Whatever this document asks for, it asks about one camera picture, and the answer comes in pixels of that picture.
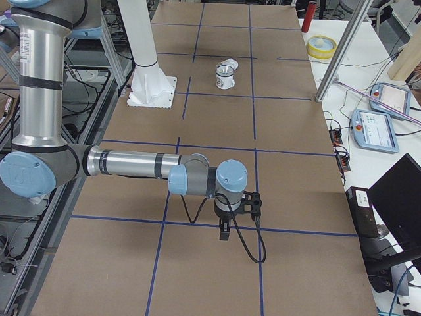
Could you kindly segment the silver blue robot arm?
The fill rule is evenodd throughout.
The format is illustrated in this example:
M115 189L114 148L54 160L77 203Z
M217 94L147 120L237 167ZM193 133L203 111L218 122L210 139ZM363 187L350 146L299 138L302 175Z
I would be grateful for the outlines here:
M73 29L101 23L100 2L12 1L11 16L20 30L20 132L1 160L4 185L32 198L81 176L165 179L173 194L213 199L220 239L227 240L251 202L241 162L211 167L200 154L104 150L62 137L64 42Z

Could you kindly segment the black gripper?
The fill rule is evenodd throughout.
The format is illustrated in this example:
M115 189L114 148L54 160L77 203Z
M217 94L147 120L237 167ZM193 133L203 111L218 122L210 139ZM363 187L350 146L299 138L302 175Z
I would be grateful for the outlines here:
M230 237L230 221L232 215L230 212L226 211L217 211L217 216L219 217L219 227L220 227L220 237L221 241L228 241Z

